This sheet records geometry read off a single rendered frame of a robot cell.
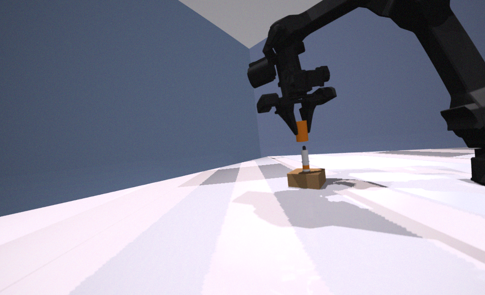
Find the tan square block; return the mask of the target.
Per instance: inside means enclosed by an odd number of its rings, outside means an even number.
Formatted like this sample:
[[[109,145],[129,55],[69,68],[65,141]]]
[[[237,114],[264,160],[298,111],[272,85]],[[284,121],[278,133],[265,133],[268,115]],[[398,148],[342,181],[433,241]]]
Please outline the tan square block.
[[[303,168],[296,168],[287,173],[289,187],[320,189],[326,182],[325,168],[310,168],[304,172]]]

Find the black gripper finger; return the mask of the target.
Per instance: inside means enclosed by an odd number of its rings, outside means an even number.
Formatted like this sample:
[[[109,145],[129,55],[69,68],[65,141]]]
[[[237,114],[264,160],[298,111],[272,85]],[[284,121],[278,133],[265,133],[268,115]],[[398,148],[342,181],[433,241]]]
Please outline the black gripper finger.
[[[307,120],[308,133],[310,133],[310,125],[312,123],[314,109],[319,103],[321,103],[321,100],[311,100],[309,103],[299,109],[302,121]]]
[[[294,114],[294,103],[287,103],[280,106],[274,114],[278,114],[293,131],[294,135],[298,135],[297,123]]]

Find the white marker with orange band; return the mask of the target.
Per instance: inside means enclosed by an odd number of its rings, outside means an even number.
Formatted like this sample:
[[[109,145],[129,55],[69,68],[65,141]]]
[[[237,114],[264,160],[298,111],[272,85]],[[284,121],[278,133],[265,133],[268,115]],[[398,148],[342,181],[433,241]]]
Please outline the white marker with orange band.
[[[304,172],[310,171],[310,161],[308,156],[308,150],[306,150],[306,146],[302,146],[301,150],[301,157],[302,157],[302,168]]]

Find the brown cylinder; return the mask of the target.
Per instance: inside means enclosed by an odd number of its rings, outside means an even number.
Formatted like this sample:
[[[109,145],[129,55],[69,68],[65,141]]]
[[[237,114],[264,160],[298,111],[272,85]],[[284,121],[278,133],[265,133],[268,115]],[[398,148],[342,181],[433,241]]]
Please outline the brown cylinder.
[[[298,130],[298,135],[296,135],[297,142],[308,141],[307,120],[298,121],[296,123]]]

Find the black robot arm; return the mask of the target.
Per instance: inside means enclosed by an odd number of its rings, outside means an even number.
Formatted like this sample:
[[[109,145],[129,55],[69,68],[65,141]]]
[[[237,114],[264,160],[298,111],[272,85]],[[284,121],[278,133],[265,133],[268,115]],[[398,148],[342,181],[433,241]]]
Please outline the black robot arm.
[[[289,67],[301,68],[298,55],[306,51],[302,41],[358,7],[391,18],[417,36],[451,96],[450,109],[440,112],[447,130],[463,138],[468,148],[478,148],[471,158],[471,181],[485,186],[485,61],[451,11],[450,0],[322,0],[301,14],[287,15],[271,25],[265,57],[249,64],[253,88],[273,82],[276,69],[279,75]],[[329,77],[328,66],[288,71],[287,93],[311,91]]]

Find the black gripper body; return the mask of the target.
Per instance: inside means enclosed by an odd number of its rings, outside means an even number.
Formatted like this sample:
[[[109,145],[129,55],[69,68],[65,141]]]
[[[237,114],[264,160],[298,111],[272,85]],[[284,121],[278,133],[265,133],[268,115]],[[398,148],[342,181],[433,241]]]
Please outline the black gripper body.
[[[294,89],[294,92],[288,94],[286,85],[288,71],[294,71],[294,74],[297,74],[301,70],[302,68],[294,66],[280,72],[280,74],[278,75],[278,86],[281,87],[283,97],[279,97],[277,93],[262,95],[257,103],[258,113],[270,112],[271,107],[276,107],[277,110],[280,106],[287,103],[302,103],[303,107],[311,100],[321,100],[321,103],[317,104],[316,106],[323,105],[324,103],[330,101],[337,96],[336,90],[332,86],[327,86],[324,88],[321,87],[309,95],[307,95],[307,92],[309,91],[307,88]]]

